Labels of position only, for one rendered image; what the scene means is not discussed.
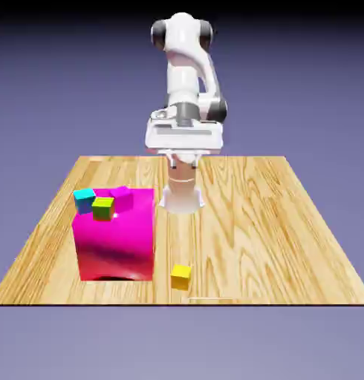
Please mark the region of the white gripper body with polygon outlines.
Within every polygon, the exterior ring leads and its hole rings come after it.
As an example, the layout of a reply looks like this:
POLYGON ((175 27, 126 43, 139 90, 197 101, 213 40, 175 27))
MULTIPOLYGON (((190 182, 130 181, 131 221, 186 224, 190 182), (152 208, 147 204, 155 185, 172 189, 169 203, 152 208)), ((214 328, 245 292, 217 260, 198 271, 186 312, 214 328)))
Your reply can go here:
POLYGON ((223 125, 219 122, 192 121, 192 126, 178 126, 175 119, 150 119, 145 145, 150 151, 163 153, 218 153, 223 147, 223 125))

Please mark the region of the small magenta cube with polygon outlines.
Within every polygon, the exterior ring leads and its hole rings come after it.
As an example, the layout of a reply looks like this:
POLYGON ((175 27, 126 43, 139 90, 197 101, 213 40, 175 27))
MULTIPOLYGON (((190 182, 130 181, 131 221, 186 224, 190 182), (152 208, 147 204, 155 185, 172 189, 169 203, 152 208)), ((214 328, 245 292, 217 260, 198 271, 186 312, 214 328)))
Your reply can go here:
POLYGON ((110 191, 111 197, 114 198, 114 211, 119 214, 133 208, 134 195, 133 191, 127 186, 119 186, 110 191))

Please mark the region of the small green cube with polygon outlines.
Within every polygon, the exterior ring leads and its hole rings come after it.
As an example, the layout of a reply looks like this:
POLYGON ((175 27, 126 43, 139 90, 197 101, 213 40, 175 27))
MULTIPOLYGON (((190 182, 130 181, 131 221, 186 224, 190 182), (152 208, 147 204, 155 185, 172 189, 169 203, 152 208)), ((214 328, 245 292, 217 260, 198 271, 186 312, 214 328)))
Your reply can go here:
POLYGON ((98 221, 110 221, 114 215, 113 197, 96 197, 92 203, 93 219, 98 221))

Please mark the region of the small cyan cube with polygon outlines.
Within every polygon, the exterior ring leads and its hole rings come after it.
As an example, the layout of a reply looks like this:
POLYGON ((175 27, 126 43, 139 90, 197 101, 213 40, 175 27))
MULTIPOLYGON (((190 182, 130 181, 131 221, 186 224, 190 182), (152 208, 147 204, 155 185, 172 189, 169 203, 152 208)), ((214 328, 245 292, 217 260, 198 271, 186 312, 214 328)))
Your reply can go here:
POLYGON ((78 214, 87 214, 92 212, 92 204, 96 198, 93 189, 87 188, 75 190, 73 195, 78 214))

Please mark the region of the small yellow cube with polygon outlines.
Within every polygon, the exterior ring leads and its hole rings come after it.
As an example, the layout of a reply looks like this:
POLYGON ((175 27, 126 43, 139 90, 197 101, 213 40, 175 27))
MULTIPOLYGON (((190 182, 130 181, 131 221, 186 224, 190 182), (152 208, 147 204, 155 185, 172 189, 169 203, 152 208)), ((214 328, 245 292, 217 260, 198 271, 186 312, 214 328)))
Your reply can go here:
POLYGON ((175 264, 171 272, 171 287, 187 291, 189 289, 191 271, 192 268, 190 266, 175 264))

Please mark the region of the large magenta box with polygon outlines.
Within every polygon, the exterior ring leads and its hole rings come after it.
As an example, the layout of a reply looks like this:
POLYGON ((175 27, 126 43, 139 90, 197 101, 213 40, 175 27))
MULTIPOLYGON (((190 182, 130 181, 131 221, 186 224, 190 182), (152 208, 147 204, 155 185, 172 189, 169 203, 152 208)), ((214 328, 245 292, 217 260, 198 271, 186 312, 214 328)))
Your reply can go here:
MULTIPOLYGON (((122 279, 151 281, 154 269, 154 190, 130 188, 133 208, 110 221, 93 212, 76 213, 72 222, 79 276, 83 281, 122 279)), ((111 197, 111 189, 93 189, 96 197, 111 197)))

